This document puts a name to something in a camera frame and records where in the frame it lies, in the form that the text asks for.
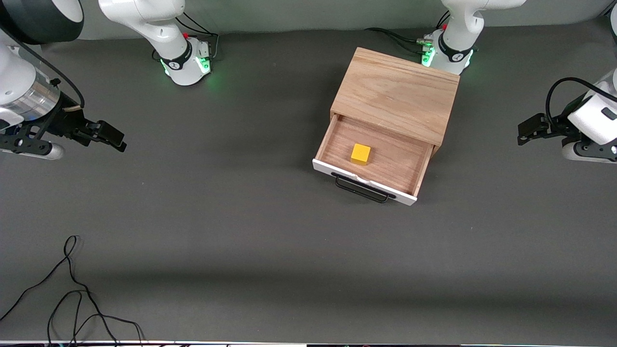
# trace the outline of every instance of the white drawer front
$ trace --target white drawer front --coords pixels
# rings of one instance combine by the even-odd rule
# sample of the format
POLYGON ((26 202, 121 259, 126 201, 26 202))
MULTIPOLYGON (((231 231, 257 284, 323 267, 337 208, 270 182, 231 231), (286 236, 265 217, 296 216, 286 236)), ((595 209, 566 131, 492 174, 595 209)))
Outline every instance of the white drawer front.
POLYGON ((339 175, 345 176, 347 178, 350 178, 352 180, 364 183, 368 186, 372 186, 373 188, 377 188, 379 190, 385 191, 387 193, 390 193, 392 195, 394 195, 394 198, 391 198, 393 200, 396 200, 400 203, 403 203, 405 205, 411 206, 413 203, 416 202, 416 200, 418 200, 418 198, 416 198, 415 196, 403 193, 402 191, 390 188, 388 186, 384 186, 380 183, 377 183, 375 181, 371 181, 371 180, 364 180, 361 177, 358 177, 358 175, 349 172, 349 171, 345 171, 343 169, 340 169, 336 166, 332 166, 330 164, 324 163, 322 161, 319 161, 317 159, 313 159, 313 169, 319 171, 319 172, 323 172, 324 174, 327 174, 329 176, 332 176, 332 173, 337 173, 339 175))

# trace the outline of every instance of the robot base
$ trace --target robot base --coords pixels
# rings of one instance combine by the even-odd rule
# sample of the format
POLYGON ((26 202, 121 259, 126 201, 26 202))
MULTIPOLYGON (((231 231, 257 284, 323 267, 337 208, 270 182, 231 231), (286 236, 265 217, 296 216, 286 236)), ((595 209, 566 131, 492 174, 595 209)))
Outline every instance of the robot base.
POLYGON ((165 63, 161 61, 165 68, 165 73, 174 83, 181 86, 193 85, 211 71, 210 46, 208 42, 201 42, 196 38, 188 38, 187 41, 193 47, 193 55, 182 66, 182 69, 168 69, 165 63))
MULTIPOLYGON (((436 43, 443 32, 444 31, 442 29, 435 30, 430 34, 425 35, 424 39, 432 40, 436 43)), ((428 52, 425 52, 422 57, 422 65, 460 75, 463 70, 469 66, 472 55, 473 49, 466 57, 462 57, 460 61, 451 62, 448 55, 441 50, 439 45, 434 44, 433 47, 431 47, 428 52)))

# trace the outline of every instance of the green light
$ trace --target green light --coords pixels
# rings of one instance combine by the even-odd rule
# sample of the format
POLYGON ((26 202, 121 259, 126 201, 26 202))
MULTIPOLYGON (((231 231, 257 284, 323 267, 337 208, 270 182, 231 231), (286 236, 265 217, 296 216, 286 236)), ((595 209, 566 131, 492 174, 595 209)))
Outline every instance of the green light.
POLYGON ((469 63, 471 62, 471 56, 473 55, 473 49, 471 50, 471 52, 469 52, 469 58, 467 58, 467 62, 465 63, 465 67, 469 66, 469 63))
POLYGON ((422 65, 431 66, 434 56, 435 56, 435 47, 431 47, 431 49, 428 52, 424 53, 424 57, 422 58, 422 65))
POLYGON ((210 72, 210 61, 208 58, 195 57, 195 61, 204 75, 210 72))
POLYGON ((163 65, 163 69, 165 69, 165 74, 169 76, 169 71, 167 71, 167 66, 165 66, 163 59, 160 60, 160 64, 163 65))

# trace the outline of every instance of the open drawer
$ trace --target open drawer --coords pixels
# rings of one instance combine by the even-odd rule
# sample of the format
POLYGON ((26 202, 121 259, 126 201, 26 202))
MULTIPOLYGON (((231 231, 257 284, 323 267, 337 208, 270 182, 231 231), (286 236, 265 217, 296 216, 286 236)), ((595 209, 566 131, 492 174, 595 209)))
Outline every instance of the open drawer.
POLYGON ((333 114, 313 168, 335 177, 340 188, 372 200, 412 205, 434 145, 361 120, 333 114), (350 161, 355 143, 371 148, 367 165, 350 161))

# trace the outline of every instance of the white robot link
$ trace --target white robot link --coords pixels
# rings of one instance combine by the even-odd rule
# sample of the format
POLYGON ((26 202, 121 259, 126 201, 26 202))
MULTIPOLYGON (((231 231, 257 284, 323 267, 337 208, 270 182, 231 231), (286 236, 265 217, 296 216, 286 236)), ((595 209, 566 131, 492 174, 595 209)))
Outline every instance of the white robot link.
MULTIPOLYGON (((611 13, 611 26, 617 33, 617 10, 611 13)), ((537 138, 564 136, 562 154, 575 161, 617 164, 617 69, 604 75, 595 85, 576 77, 565 77, 549 89, 545 113, 538 113, 518 125, 520 146, 537 138), (588 89, 556 116, 551 115, 550 99, 563 82, 577 82, 588 89)))
POLYGON ((91 141, 124 152, 124 134, 105 121, 84 118, 83 96, 53 65, 26 44, 73 41, 83 28, 79 0, 0 0, 0 151, 60 159, 64 148, 42 140, 45 133, 87 146, 91 141), (25 60, 24 52, 44 62, 79 95, 73 101, 25 60))
POLYGON ((424 36, 432 44, 424 46, 424 66, 460 75, 470 63, 473 45, 484 28, 482 10, 503 10, 519 7, 526 0, 441 0, 450 11, 444 30, 438 28, 424 36))
POLYGON ((145 37, 159 53, 165 73, 176 84, 188 86, 210 73, 209 44, 185 37, 174 23, 151 24, 182 15, 184 5, 184 0, 99 0, 109 20, 145 37))

